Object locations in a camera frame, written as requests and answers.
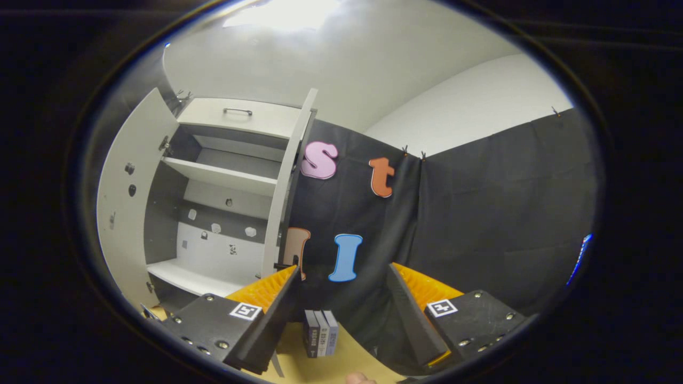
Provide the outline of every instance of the ceiling light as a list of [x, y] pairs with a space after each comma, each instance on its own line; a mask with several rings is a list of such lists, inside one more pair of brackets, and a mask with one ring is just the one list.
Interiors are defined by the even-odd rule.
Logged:
[[338, 5], [336, 0], [272, 0], [229, 17], [223, 27], [260, 25], [279, 31], [318, 29]]

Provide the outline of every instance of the drawer handle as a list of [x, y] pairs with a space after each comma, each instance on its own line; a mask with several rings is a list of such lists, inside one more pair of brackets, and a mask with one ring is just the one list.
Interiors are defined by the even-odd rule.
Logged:
[[228, 112], [228, 111], [239, 111], [239, 112], [247, 112], [247, 115], [253, 115], [254, 112], [248, 110], [248, 109], [237, 109], [237, 108], [223, 108], [223, 113]]

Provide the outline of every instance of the human hand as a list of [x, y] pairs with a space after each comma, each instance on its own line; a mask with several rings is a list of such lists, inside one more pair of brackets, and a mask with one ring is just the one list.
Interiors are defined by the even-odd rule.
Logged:
[[375, 380], [368, 380], [364, 374], [353, 372], [346, 375], [346, 384], [377, 384]]

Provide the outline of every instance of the book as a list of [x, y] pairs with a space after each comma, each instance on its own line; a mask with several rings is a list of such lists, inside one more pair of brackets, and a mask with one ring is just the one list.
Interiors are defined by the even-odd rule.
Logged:
[[323, 316], [321, 311], [314, 311], [316, 314], [316, 320], [320, 325], [320, 333], [318, 334], [318, 357], [325, 356], [327, 352], [327, 335], [330, 333], [330, 327], [325, 321], [325, 316]]
[[316, 315], [311, 310], [304, 311], [305, 319], [303, 322], [303, 342], [306, 347], [308, 357], [318, 356], [318, 335], [320, 325], [316, 320]]
[[327, 351], [325, 351], [326, 356], [331, 356], [335, 352], [335, 347], [337, 346], [337, 337], [339, 336], [339, 324], [337, 319], [332, 315], [332, 311], [322, 311], [325, 315], [325, 321], [330, 328], [329, 334], [327, 335]]

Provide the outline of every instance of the foam letter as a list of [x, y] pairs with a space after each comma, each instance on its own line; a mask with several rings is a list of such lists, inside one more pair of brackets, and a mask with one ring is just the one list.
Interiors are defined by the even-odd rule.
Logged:
[[332, 160], [339, 155], [337, 147], [321, 141], [308, 143], [301, 163], [301, 173], [310, 178], [328, 179], [334, 176], [337, 165]]
[[357, 234], [338, 234], [335, 243], [337, 250], [337, 264], [335, 271], [329, 275], [331, 282], [349, 282], [356, 278], [353, 272], [353, 264], [356, 262], [356, 250], [363, 242], [363, 238]]
[[298, 255], [298, 265], [302, 280], [306, 280], [306, 274], [303, 272], [303, 247], [306, 245], [306, 240], [310, 238], [311, 232], [303, 228], [290, 227], [287, 229], [287, 242], [285, 243], [285, 253], [282, 261], [286, 265], [293, 265], [294, 255]]
[[387, 175], [393, 176], [393, 168], [389, 167], [389, 160], [386, 157], [372, 159], [368, 162], [372, 167], [372, 178], [370, 188], [377, 196], [391, 196], [391, 187], [387, 187]]

